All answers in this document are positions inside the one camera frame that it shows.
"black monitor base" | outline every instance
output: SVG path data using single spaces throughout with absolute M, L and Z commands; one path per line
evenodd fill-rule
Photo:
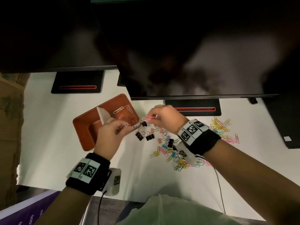
M 100 93 L 103 70 L 57 72 L 52 94 Z
M 165 100 L 184 116 L 221 116 L 219 99 Z

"black cable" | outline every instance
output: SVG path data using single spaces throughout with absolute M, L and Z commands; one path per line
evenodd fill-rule
M 99 225 L 99 212 L 100 212 L 100 204 L 101 204 L 101 201 L 102 201 L 102 198 L 103 198 L 103 195 L 106 193 L 107 191 L 104 191 L 104 193 L 102 194 L 102 197 L 100 199 L 100 202 L 99 202 L 99 206 L 98 206 L 98 218 L 97 218 L 97 223 Z
M 215 168 L 214 168 L 214 170 L 215 170 L 215 173 L 216 173 L 217 178 L 218 178 L 218 183 L 219 183 L 220 193 L 221 193 L 221 200 L 222 200 L 222 204 L 223 204 L 224 213 L 226 214 L 226 212 L 225 212 L 225 207 L 224 207 L 224 202 L 223 202 L 223 197 L 222 197 L 221 186 L 220 186 L 220 182 L 219 182 L 219 176 L 218 176 L 217 170 L 216 170 Z

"brown plastic tray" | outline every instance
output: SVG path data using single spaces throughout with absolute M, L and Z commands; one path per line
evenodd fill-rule
M 140 122 L 140 119 L 127 96 L 125 94 L 117 95 L 116 97 L 74 118 L 73 125 L 84 151 L 90 151 L 95 148 L 98 130 L 102 126 L 97 107 L 105 109 L 110 116 L 115 119 L 119 119 L 119 117 L 123 115 L 122 120 L 126 121 L 131 126 Z M 120 107 L 123 107 L 123 110 L 119 113 L 113 114 L 114 111 Z

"black wristband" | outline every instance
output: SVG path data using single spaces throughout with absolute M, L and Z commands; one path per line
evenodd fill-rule
M 207 125 L 196 119 L 187 122 L 178 132 L 178 137 L 194 155 L 203 155 L 221 139 Z
M 71 171 L 71 177 L 66 181 L 66 186 L 88 195 L 94 195 L 97 190 L 105 186 L 108 174 L 111 173 L 109 166 L 110 161 L 107 159 L 95 153 L 89 153 Z

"computer monitor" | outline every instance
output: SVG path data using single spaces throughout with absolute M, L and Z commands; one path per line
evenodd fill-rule
M 132 100 L 273 96 L 300 45 L 300 0 L 92 3 Z
M 2 0 L 0 72 L 116 69 L 90 0 Z

